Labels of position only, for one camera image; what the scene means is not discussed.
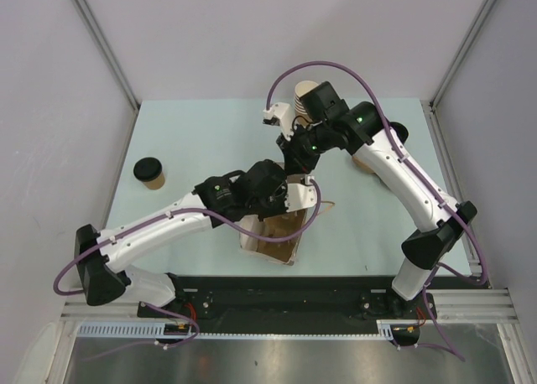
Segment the brown cardboard cup carrier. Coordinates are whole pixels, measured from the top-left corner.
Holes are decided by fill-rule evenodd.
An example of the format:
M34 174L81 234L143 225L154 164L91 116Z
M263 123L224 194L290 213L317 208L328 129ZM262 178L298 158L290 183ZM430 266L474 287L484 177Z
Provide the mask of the brown cardboard cup carrier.
M372 170L369 166L367 166L364 162L362 162L357 156L352 155L352 162L353 164L363 173L374 176L377 181L385 188L387 188L387 185L383 182L383 180L377 175L377 173Z

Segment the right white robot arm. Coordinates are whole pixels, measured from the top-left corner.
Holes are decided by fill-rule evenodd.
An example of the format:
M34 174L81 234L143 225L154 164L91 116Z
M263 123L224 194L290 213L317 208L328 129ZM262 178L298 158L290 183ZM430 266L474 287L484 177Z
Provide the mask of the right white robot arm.
M347 151L370 168L409 212L415 232L401 245L404 261L392 281L388 311L406 318L417 308L417 294L443 256L461 238L477 215L471 201L459 202L447 194L414 163L389 122L383 122L374 104L363 101L349 107L332 85L323 82L300 98L312 123L299 126L295 109L275 103L264 110L263 121L276 125L277 140L287 174L308 174L320 156L333 148Z

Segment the black plastic cup lid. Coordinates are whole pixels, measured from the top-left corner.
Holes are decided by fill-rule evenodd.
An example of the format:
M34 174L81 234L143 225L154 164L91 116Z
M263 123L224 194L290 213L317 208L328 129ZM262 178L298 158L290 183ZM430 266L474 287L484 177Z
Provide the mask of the black plastic cup lid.
M153 157L141 158L133 167L133 175L143 182L157 179L162 174L162 171L162 163Z

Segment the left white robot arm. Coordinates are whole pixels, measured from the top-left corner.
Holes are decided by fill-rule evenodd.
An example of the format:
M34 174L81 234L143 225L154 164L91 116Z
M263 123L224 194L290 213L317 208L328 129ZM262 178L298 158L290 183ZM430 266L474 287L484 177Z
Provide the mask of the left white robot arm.
M131 297L152 304L169 317L180 314L185 295L169 274L133 266L151 251L174 239L214 229L224 220L238 222L282 215L291 208L289 180L278 163L263 160L248 171L213 176L172 205L134 223L100 232L87 224L76 232L77 272L90 306Z

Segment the brown paper coffee cup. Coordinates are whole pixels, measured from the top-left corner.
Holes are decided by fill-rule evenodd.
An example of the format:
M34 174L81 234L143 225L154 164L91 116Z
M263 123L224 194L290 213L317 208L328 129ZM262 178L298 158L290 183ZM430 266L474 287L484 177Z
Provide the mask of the brown paper coffee cup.
M144 181L144 186L151 190L161 189L165 184L165 176L163 173L160 173L154 179Z

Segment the brown paper takeout bag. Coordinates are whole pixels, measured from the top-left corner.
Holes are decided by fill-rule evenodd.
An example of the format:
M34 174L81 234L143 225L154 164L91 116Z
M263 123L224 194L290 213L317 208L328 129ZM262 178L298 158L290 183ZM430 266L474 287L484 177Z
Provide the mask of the brown paper takeout bag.
M271 262L295 263L296 253L305 228L311 223L307 212L315 217L326 204L312 177L306 174L288 176L281 163L272 160L256 162L232 184L238 203L245 207L239 226L245 230L240 247Z

